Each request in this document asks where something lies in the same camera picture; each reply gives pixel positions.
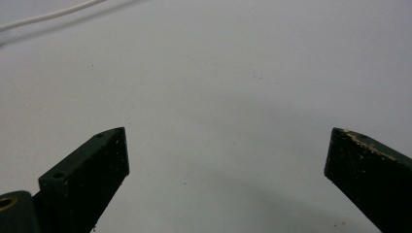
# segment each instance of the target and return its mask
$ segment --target white cable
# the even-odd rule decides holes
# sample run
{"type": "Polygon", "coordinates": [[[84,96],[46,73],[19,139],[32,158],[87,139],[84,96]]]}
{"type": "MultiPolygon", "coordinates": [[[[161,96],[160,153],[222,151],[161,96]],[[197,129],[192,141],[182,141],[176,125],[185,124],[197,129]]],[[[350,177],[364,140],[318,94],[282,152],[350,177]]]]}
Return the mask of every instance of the white cable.
{"type": "Polygon", "coordinates": [[[12,28],[24,26],[24,25],[27,25],[27,24],[39,22],[39,21],[49,20],[49,19],[56,18],[56,17],[63,17],[63,16],[66,16],[66,15],[75,13],[79,10],[84,9],[84,8],[94,6],[94,5],[99,4],[101,2],[104,2],[104,1],[106,1],[106,0],[91,0],[91,1],[79,4],[77,6],[58,11],[58,12],[49,13],[49,14],[45,14],[45,15],[42,15],[42,16],[38,16],[38,17],[30,17],[30,18],[26,18],[26,19],[14,21],[14,22],[6,23],[6,24],[0,26],[0,32],[10,30],[12,28]]]}

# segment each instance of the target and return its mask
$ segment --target white table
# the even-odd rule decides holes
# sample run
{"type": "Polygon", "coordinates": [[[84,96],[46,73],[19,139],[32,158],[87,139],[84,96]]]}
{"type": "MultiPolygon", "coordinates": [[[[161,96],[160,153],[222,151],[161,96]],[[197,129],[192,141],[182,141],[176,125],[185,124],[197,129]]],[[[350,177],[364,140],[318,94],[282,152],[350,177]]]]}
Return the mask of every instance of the white table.
{"type": "MultiPolygon", "coordinates": [[[[81,0],[6,1],[0,23],[81,0]]],[[[0,34],[0,193],[125,126],[96,232],[377,232],[332,127],[412,154],[409,1],[125,1],[0,34]]]]}

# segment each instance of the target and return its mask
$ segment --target white surface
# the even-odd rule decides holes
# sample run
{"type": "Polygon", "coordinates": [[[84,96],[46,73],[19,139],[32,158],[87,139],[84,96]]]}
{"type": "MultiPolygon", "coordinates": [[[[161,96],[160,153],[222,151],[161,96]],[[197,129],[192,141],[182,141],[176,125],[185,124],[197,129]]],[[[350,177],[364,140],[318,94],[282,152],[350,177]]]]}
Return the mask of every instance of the white surface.
{"type": "MultiPolygon", "coordinates": [[[[0,23],[82,1],[7,1],[0,23]]],[[[108,1],[0,35],[0,193],[125,126],[96,232],[377,232],[333,126],[412,154],[410,1],[108,1]]]]}

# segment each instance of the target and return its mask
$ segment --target wire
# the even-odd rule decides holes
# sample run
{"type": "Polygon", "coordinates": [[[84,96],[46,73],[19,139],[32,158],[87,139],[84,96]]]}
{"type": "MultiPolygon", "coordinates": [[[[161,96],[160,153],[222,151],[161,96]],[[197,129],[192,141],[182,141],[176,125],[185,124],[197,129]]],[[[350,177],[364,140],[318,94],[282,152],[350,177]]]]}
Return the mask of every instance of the wire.
{"type": "Polygon", "coordinates": [[[42,16],[38,16],[38,17],[30,17],[30,18],[26,18],[26,19],[22,19],[22,20],[17,20],[14,22],[10,22],[10,23],[6,23],[4,25],[0,26],[0,32],[2,31],[6,31],[6,30],[10,30],[16,27],[21,27],[27,24],[31,24],[31,23],[36,23],[36,22],[40,22],[40,21],[45,21],[45,20],[49,20],[52,18],[56,18],[56,17],[63,17],[72,13],[75,13],[77,11],[80,11],[82,9],[94,6],[96,4],[102,3],[106,0],[90,0],[88,2],[79,4],[77,6],[71,7],[71,8],[67,8],[58,12],[54,12],[54,13],[49,13],[49,14],[45,14],[42,16]]]}

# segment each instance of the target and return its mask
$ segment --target screw hole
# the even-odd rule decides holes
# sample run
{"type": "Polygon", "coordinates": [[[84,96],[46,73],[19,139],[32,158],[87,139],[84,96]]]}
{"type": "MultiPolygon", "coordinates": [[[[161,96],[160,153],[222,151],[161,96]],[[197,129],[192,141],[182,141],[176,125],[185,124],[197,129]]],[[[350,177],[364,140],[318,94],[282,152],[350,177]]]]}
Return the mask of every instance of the screw hole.
{"type": "Polygon", "coordinates": [[[4,197],[0,199],[0,212],[11,208],[17,202],[17,197],[4,197]]]}
{"type": "Polygon", "coordinates": [[[66,176],[66,173],[65,173],[65,172],[58,172],[58,173],[56,173],[56,174],[53,175],[53,177],[54,177],[55,179],[60,179],[60,178],[63,178],[63,177],[65,177],[65,176],[66,176]]]}

